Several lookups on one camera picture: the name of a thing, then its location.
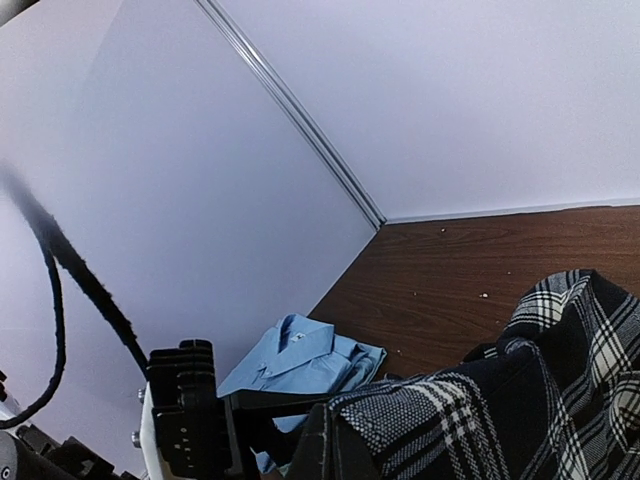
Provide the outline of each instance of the blue shirt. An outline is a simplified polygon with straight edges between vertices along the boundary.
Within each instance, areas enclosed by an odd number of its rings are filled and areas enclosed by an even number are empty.
[[[222,397],[237,390],[284,393],[332,393],[369,383],[382,364],[382,348],[335,334],[334,326],[302,315],[288,315],[263,335],[258,344],[218,387]],[[305,415],[275,419],[290,432]],[[263,472],[273,468],[266,454],[258,455]]]

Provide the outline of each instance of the folded clothing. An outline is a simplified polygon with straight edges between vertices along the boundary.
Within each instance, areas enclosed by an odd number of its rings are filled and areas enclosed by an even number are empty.
[[[370,383],[385,357],[382,348],[336,335],[333,325],[292,314],[267,330],[218,387],[218,396],[237,390],[348,392]],[[306,415],[296,415],[274,421],[288,433],[305,419]],[[266,453],[257,458],[261,472],[275,468]]]
[[[640,478],[640,299],[543,280],[462,364],[314,407],[286,478]]]

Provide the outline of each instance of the black cord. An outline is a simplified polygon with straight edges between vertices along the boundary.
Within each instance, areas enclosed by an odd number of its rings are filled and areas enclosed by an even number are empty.
[[[60,275],[58,275],[58,267],[56,261],[51,255],[51,252],[47,250],[41,239],[38,239],[40,248],[42,249],[42,255],[44,256],[44,263],[49,271],[49,280],[51,281],[51,290],[53,292],[53,310],[56,318],[56,364],[54,367],[53,375],[49,380],[49,385],[45,391],[40,395],[35,402],[29,405],[26,409],[20,412],[13,418],[8,420],[0,420],[0,430],[6,430],[7,428],[17,427],[21,423],[26,422],[42,408],[47,405],[56,390],[60,386],[62,380],[62,372],[64,371],[65,363],[67,362],[66,354],[66,340],[65,340],[65,328],[64,328],[64,306],[62,303],[62,284],[60,283]]]
[[[84,294],[89,297],[104,319],[115,330],[122,343],[146,376],[147,357],[138,344],[131,322],[113,301],[111,294],[89,270],[55,218],[36,200],[8,165],[0,167],[0,185],[4,186],[36,237],[42,239],[62,268],[67,270]]]
[[[56,266],[56,259],[71,274],[71,277],[80,286],[84,294],[89,297],[104,319],[113,327],[122,343],[131,352],[145,377],[147,357],[138,344],[131,322],[127,320],[114,303],[111,294],[89,270],[86,262],[78,255],[65,237],[53,216],[45,210],[26,185],[6,164],[0,166],[0,188],[7,190],[38,240],[51,281],[56,322],[56,363],[49,385],[40,398],[24,411],[14,418],[0,421],[0,430],[4,430],[24,423],[47,405],[62,380],[62,373],[66,363],[66,340],[62,285]]]

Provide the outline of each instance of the plaid fabric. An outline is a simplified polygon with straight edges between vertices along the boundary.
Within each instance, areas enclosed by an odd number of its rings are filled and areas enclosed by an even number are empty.
[[[576,270],[536,285],[458,367],[371,384],[326,412],[384,478],[640,478],[639,353],[638,299]]]

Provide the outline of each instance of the brown wood surface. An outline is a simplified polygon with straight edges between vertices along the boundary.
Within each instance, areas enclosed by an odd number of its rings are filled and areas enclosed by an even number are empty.
[[[640,207],[385,226],[311,317],[385,347],[383,372],[431,372],[494,341],[525,291],[574,268],[640,295]]]

